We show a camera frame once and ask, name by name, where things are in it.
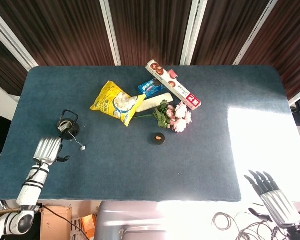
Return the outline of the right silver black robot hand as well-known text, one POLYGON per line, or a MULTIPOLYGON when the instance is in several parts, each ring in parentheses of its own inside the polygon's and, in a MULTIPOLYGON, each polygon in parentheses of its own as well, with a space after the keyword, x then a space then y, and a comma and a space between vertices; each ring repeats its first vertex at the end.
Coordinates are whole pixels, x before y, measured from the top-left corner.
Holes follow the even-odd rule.
POLYGON ((267 172, 250 170, 252 177, 245 175, 254 191, 267 208, 271 219, 281 229, 288 229, 300 223, 300 214, 296 207, 279 188, 273 177, 267 172))

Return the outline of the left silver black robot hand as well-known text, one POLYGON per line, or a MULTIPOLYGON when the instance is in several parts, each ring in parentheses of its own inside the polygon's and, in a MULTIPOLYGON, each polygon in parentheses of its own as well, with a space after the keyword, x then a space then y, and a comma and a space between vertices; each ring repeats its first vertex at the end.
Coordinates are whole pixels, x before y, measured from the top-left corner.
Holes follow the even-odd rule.
POLYGON ((64 163, 67 162, 71 157, 65 156, 60 157, 59 153, 61 152, 64 140, 64 133, 58 137, 44 137, 42 138, 37 146, 35 154, 33 156, 34 161, 38 165, 48 165, 51 166, 55 162, 64 163))

